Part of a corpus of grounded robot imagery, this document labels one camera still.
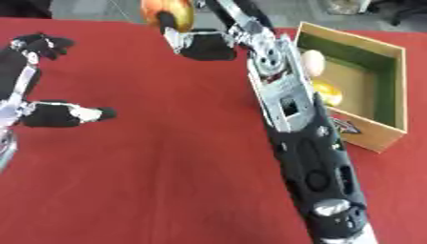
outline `cardboard box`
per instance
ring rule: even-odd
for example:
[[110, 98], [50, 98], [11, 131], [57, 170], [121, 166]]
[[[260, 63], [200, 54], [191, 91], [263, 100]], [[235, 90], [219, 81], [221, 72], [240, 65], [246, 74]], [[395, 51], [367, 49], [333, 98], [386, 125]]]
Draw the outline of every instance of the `cardboard box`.
[[381, 153], [407, 133], [404, 48], [304, 22], [295, 42], [326, 56], [318, 78], [343, 92], [329, 110], [347, 142]]

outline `black chair leg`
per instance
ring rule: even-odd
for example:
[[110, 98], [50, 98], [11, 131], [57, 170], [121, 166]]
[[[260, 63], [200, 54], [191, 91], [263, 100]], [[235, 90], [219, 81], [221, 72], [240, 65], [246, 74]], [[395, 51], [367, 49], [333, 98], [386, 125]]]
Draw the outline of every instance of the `black chair leg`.
[[403, 3], [403, 1], [404, 1], [404, 0], [379, 0], [379, 1], [376, 1], [376, 2], [374, 2], [374, 3], [372, 3], [372, 4], [370, 4], [370, 5], [368, 6], [368, 11], [369, 11], [369, 12], [379, 12], [379, 10], [380, 10], [379, 6], [380, 6], [380, 5], [387, 4], [387, 3], [397, 3], [397, 4], [402, 4], [402, 3]]
[[402, 22], [403, 19], [408, 18], [408, 17], [415, 15], [415, 14], [420, 14], [420, 13], [427, 13], [427, 7], [423, 6], [423, 7], [419, 7], [418, 9], [407, 9], [407, 10], [399, 11], [393, 17], [392, 25], [398, 26], [398, 25], [400, 25], [400, 23]]

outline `gray floor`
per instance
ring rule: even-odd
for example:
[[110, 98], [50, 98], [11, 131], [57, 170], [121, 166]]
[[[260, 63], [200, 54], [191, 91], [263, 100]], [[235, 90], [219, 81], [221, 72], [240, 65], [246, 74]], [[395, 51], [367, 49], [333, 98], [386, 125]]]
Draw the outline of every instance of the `gray floor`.
[[[325, 11], [325, 0], [255, 0], [277, 27], [296, 27], [308, 21], [340, 30], [372, 31], [427, 31], [427, 14], [413, 16], [398, 27], [389, 24], [397, 6], [386, 5], [377, 14], [355, 16], [330, 15]], [[53, 0], [52, 12], [56, 19], [84, 19], [97, 21], [125, 21], [143, 23], [139, 13], [140, 0]], [[221, 28], [210, 12], [197, 13], [196, 27]]]

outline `red table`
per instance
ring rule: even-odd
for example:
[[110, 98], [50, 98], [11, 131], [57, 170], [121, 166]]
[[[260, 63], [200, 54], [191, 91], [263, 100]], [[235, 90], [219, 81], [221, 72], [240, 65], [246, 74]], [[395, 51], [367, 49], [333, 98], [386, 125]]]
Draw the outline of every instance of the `red table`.
[[[45, 31], [74, 39], [43, 63], [33, 99], [112, 106], [113, 121], [19, 128], [0, 175], [0, 243], [309, 243], [246, 81], [244, 55], [173, 55], [157, 30], [0, 20], [2, 44]], [[408, 48], [410, 133], [384, 154], [349, 146], [380, 243], [427, 243], [427, 34], [355, 31]]]

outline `chair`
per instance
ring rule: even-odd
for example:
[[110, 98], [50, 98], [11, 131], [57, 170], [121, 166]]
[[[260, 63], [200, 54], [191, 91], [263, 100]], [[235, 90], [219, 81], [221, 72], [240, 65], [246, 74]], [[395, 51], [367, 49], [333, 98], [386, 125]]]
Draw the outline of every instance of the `chair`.
[[379, 12], [380, 5], [386, 4], [386, 3], [397, 3], [397, 4], [404, 4], [406, 7], [404, 10], [398, 11], [392, 18], [391, 24], [393, 26], [398, 26], [402, 22], [403, 19], [406, 19], [412, 15], [415, 14], [421, 14], [421, 13], [427, 13], [427, 0], [411, 0], [411, 1], [404, 1], [404, 0], [381, 0], [372, 3], [368, 11], [370, 12]]

